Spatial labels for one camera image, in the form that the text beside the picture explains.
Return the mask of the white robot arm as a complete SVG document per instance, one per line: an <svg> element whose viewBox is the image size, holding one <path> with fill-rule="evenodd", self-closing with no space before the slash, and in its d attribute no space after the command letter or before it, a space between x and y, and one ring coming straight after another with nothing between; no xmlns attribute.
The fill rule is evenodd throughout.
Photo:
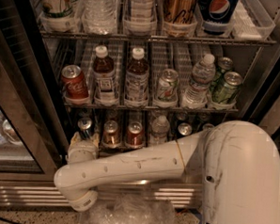
<svg viewBox="0 0 280 224"><path fill-rule="evenodd" d="M79 156L55 173L54 184L82 212L103 184L194 176L203 184L203 224L280 224L280 154L265 131L246 121L101 159Z"/></svg>

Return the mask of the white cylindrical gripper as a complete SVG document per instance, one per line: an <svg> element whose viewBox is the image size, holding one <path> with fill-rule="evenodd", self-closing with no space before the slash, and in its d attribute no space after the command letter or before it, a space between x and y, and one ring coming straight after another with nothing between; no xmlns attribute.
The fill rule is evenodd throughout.
<svg viewBox="0 0 280 224"><path fill-rule="evenodd" d="M95 160L98 156L98 148L95 144L100 142L100 134L94 133L91 140L81 141L81 135L79 132L75 132L70 140L72 143L68 151L68 163L81 163L84 161Z"/></svg>

